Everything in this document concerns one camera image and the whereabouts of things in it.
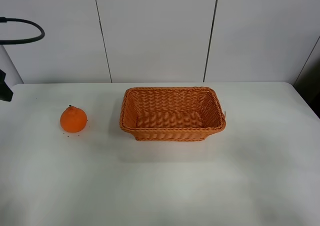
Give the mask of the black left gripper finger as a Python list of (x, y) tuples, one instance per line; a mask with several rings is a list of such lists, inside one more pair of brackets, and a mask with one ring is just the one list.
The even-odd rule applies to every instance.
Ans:
[(13, 97), (13, 91), (5, 82), (6, 73), (0, 70), (0, 100), (10, 102)]

